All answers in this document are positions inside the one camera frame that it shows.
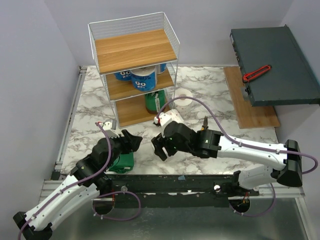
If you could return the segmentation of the pink dotted paper roll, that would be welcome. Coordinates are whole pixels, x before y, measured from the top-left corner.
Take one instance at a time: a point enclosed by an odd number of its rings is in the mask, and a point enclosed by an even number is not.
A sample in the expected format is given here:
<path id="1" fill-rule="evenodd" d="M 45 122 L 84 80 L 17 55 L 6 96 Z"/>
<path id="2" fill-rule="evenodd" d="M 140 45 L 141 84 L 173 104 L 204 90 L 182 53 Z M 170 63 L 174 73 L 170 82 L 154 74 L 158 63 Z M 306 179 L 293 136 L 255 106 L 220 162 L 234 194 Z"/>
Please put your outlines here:
<path id="1" fill-rule="evenodd" d="M 185 123 L 184 119 L 176 109 L 171 109 L 167 111 L 166 114 L 169 115 L 171 119 L 177 123 Z"/>

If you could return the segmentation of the white wire wooden shelf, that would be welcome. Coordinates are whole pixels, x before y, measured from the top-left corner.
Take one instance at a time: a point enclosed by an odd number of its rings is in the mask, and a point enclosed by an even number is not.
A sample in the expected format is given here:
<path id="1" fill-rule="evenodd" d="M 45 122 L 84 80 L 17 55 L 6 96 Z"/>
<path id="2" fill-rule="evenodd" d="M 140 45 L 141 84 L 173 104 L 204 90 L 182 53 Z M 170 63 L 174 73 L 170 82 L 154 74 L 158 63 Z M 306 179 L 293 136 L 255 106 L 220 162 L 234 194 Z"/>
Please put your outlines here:
<path id="1" fill-rule="evenodd" d="M 164 90 L 165 100 L 175 96 L 180 41 L 164 12 L 155 12 L 88 24 L 92 58 L 119 127 L 153 120 L 145 107 L 145 94 Z M 132 81 L 114 73 L 166 63 L 157 74 L 156 87 L 139 91 Z"/>

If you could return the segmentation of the brown paper roll green base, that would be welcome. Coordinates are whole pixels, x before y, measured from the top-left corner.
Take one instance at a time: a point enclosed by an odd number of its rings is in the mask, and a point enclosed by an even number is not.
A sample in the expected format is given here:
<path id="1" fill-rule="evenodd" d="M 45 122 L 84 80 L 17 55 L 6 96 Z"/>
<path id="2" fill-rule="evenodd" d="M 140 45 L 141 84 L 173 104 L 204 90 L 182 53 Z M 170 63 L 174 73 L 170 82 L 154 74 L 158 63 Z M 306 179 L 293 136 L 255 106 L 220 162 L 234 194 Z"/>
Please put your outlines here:
<path id="1" fill-rule="evenodd" d="M 144 95 L 145 108 L 150 114 L 157 114 L 166 103 L 164 90 L 147 93 Z"/>

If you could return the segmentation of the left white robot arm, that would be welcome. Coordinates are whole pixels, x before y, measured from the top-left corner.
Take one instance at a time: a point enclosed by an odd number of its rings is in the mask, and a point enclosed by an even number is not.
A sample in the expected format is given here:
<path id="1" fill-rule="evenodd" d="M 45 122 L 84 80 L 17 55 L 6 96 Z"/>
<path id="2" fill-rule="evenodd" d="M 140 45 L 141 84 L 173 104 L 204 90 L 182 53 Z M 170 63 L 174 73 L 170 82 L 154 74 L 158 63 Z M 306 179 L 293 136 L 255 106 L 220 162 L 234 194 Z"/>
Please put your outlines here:
<path id="1" fill-rule="evenodd" d="M 27 212 L 19 211 L 13 220 L 19 228 L 18 239 L 48 240 L 54 228 L 84 203 L 115 195 L 106 170 L 120 155 L 137 152 L 143 137 L 126 129 L 121 134 L 103 130 L 104 137 L 90 154 L 79 160 L 64 181 L 41 203 Z"/>

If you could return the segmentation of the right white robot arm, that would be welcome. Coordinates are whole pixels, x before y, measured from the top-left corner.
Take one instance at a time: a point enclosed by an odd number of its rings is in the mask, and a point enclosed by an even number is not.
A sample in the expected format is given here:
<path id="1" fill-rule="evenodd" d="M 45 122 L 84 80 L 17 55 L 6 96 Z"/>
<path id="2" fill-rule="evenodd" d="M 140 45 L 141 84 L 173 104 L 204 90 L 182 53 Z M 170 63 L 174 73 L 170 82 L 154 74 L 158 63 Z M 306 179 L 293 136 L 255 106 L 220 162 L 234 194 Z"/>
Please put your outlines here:
<path id="1" fill-rule="evenodd" d="M 151 139 L 154 153 L 162 161 L 177 152 L 192 154 L 201 159 L 234 158 L 258 163 L 250 170 L 235 171 L 230 182 L 215 184 L 218 195 L 242 196 L 255 187 L 279 183 L 286 187 L 303 185 L 302 161 L 299 145 L 294 140 L 285 144 L 266 144 L 228 138 L 220 131 L 204 129 L 194 131 L 183 123 L 172 121 Z"/>

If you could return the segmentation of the blue cartoon-face paper roll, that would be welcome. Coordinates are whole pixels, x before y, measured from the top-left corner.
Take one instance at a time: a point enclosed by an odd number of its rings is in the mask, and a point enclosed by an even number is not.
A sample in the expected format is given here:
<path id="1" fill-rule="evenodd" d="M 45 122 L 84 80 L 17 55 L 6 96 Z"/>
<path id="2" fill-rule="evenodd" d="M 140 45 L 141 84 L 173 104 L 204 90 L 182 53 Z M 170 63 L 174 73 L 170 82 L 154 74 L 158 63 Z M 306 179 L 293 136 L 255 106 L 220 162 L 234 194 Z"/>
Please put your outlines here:
<path id="1" fill-rule="evenodd" d="M 114 73 L 114 76 L 117 80 L 123 81 L 123 82 L 128 82 L 128 81 L 131 81 L 132 79 L 130 70 L 116 72 Z"/>

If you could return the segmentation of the blue-bottom paper roll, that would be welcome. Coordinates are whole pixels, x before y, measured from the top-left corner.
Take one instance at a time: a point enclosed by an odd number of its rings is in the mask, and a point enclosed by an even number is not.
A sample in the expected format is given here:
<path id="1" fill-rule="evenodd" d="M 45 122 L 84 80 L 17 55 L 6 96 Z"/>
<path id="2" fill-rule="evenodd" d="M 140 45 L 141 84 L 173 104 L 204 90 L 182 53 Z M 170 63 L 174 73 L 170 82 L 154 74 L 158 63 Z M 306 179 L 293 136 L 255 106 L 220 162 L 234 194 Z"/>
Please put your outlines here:
<path id="1" fill-rule="evenodd" d="M 141 92 L 151 91 L 157 85 L 157 69 L 155 66 L 132 69 L 130 74 L 133 87 Z"/>

